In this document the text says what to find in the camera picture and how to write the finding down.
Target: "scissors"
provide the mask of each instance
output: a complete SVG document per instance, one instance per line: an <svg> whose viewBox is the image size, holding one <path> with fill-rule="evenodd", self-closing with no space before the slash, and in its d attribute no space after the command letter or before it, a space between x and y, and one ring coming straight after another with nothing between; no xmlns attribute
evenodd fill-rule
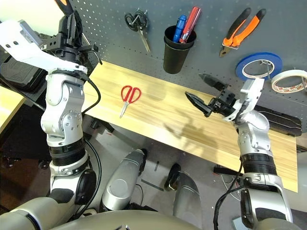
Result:
<svg viewBox="0 0 307 230"><path fill-rule="evenodd" d="M146 28L146 25L147 25L147 17L145 15L146 12L143 13L142 11L137 10L134 16L131 13L126 13L125 22L131 30L139 33L144 43L146 51L150 53L150 48L149 48L149 45L147 43L147 40L145 38L145 33L144 33L144 29Z"/></svg>
<svg viewBox="0 0 307 230"><path fill-rule="evenodd" d="M128 89L128 92L127 92L127 94L126 94L126 96L123 95L125 88L129 88L129 89ZM136 99L133 100L134 93L135 93L136 91L139 92L139 96L138 96ZM140 90L139 88L132 88L132 86L126 85L126 86L124 86L124 87L121 89L121 93L120 93L120 94L121 94L121 98L122 98L123 101L124 101L124 106L123 106L123 108L121 109L121 113L120 113L120 116L119 116L119 117L121 118L121 117L124 115L124 113L125 113L125 111L126 111L126 109L127 109L127 107L128 107L128 104L131 104L131 103L136 102L136 101L140 98L140 96L142 95L142 92L141 92L141 90Z"/></svg>

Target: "desk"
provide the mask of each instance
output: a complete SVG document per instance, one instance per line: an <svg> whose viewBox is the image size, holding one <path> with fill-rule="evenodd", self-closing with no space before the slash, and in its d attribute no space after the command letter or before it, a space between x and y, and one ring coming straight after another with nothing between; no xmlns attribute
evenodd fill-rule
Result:
<svg viewBox="0 0 307 230"><path fill-rule="evenodd" d="M20 94L0 86L0 133L24 103Z"/></svg>
<svg viewBox="0 0 307 230"><path fill-rule="evenodd" d="M90 77L99 88L102 99L87 112L88 115L238 170L240 151L232 124L223 121L219 114L204 117L184 92L191 92L206 103L212 96L107 62L97 65ZM120 119L123 106L120 91L125 85L140 88L142 96L128 106ZM97 100L96 91L88 83L84 93L83 110ZM269 137L284 187L297 192L295 138L271 130Z"/></svg>

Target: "gray pegboard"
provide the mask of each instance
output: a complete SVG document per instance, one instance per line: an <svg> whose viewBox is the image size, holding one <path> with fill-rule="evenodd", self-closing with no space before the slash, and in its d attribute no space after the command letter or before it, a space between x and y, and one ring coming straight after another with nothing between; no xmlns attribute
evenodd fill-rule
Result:
<svg viewBox="0 0 307 230"><path fill-rule="evenodd" d="M238 92L243 81L236 76L235 67L252 53L273 52L282 58L283 70L307 70L306 0L71 0L71 3L81 16L83 32L100 47L102 60L212 95L217 91L202 82L198 73L212 74ZM176 24L181 14L188 15L194 5L202 9L195 27L197 40L181 72L168 74L163 70L164 30ZM223 38L246 7L252 9L247 22L259 9L266 8L267 13L239 50L219 58ZM125 13L135 13L138 8L148 10L146 36L150 54L139 35L124 21ZM94 56L91 61L97 63ZM276 93L266 81L258 104L300 118L302 129L307 132L307 93Z"/></svg>

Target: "pen holder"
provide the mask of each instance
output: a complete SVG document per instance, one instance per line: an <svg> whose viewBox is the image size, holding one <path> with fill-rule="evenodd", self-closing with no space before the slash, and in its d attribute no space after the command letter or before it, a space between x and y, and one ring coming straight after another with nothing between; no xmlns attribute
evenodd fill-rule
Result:
<svg viewBox="0 0 307 230"><path fill-rule="evenodd" d="M172 25L164 33L164 61L163 68L167 73L175 74L181 71L183 63L189 50L194 45L196 33L193 30L187 40L187 43L173 42L176 26Z"/></svg>

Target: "orange pliers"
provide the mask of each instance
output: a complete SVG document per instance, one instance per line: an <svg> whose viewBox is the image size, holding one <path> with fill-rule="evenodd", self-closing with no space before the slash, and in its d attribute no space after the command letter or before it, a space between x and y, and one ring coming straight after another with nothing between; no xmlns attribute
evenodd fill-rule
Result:
<svg viewBox="0 0 307 230"><path fill-rule="evenodd" d="M246 19L250 15L251 8L246 8L240 16L234 21L228 30L226 38L223 40L223 49L220 51L220 58L227 54L232 49L238 49L241 42L250 35L263 19L266 10L262 9L258 11L255 17L250 21L248 26L242 31L242 33L235 36L236 32L245 23Z"/></svg>

